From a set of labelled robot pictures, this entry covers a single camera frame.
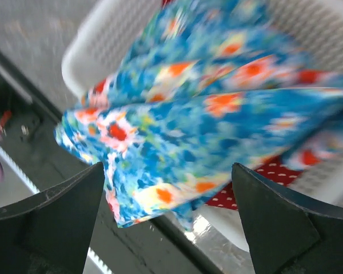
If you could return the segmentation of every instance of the red polka dot fabric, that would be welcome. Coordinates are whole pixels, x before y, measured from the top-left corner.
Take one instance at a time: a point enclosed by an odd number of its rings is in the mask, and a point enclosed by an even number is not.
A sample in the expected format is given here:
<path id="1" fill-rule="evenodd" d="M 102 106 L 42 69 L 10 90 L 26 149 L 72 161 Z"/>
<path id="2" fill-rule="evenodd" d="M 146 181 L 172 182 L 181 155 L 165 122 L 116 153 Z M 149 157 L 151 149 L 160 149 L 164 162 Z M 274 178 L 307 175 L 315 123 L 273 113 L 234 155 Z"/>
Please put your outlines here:
<path id="1" fill-rule="evenodd" d="M 282 184 L 283 186 L 288 186 L 291 184 L 302 173 L 302 171 L 293 171 L 287 169 L 281 163 L 279 157 L 274 158 L 268 163 L 257 168 L 255 171 L 278 184 Z M 232 183 L 229 183 L 206 204 L 212 207 L 222 207 L 237 210 Z"/>

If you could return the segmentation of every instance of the cloth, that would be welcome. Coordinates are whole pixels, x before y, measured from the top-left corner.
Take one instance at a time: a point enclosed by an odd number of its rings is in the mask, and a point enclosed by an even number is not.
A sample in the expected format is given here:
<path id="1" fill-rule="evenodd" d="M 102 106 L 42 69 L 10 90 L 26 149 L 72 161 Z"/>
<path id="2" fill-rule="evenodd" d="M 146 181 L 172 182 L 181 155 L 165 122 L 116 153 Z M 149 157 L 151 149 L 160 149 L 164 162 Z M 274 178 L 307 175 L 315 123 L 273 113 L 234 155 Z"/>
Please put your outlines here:
<path id="1" fill-rule="evenodd" d="M 314 71 L 259 0 L 179 0 L 147 25 L 118 72 L 67 110 L 60 146 L 102 161 L 120 227 L 192 211 L 343 110 L 343 75 Z"/>

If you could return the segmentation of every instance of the white plastic basket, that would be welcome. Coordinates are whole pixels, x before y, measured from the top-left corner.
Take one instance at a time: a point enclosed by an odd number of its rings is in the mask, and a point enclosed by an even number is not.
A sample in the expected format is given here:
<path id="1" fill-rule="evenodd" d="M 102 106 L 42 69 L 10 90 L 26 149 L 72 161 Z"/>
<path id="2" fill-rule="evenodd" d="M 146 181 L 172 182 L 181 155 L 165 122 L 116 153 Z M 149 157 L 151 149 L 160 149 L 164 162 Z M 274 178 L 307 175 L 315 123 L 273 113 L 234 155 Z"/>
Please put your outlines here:
<path id="1" fill-rule="evenodd" d="M 343 72 L 343 0 L 267 0 L 273 23 L 309 50 L 319 68 Z M 91 11 L 62 62 L 68 88 L 81 97 L 114 73 L 161 0 L 102 0 Z M 343 155 L 315 166 L 290 186 L 327 203 L 343 197 Z M 199 213 L 248 251 L 237 211 L 202 207 Z"/>

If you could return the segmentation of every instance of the blue floral cloth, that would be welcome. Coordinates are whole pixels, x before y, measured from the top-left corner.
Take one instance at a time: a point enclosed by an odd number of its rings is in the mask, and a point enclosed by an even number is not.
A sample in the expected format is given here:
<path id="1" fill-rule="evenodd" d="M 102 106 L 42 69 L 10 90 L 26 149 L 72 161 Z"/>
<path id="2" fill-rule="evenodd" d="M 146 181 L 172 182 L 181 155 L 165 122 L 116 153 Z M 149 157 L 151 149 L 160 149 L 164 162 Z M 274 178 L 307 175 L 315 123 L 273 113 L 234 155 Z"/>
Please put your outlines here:
<path id="1" fill-rule="evenodd" d="M 64 113 L 56 141 L 104 163 L 120 227 L 173 211 L 190 229 L 233 163 L 254 168 L 283 152 L 290 162 L 319 131 L 343 136 L 343 75 L 312 70 L 269 22 L 259 0 L 176 1 Z"/>

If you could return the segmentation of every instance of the black metal frame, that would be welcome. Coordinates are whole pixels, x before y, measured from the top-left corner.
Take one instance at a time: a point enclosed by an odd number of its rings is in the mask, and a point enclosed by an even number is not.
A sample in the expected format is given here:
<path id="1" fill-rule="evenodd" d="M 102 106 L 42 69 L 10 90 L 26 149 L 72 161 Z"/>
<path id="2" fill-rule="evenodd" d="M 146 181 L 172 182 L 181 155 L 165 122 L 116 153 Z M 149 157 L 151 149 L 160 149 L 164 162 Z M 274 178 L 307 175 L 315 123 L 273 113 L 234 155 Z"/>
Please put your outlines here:
<path id="1" fill-rule="evenodd" d="M 2 148 L 40 190 L 84 170 L 86 164 L 54 141 L 53 128 L 61 112 L 1 52 L 0 66 L 33 100 L 32 104 L 15 100 L 24 110 L 10 121 Z M 29 138 L 23 136 L 22 126 L 28 127 Z M 117 228 L 104 195 L 90 246 L 115 274 L 222 273 L 164 216 Z"/>

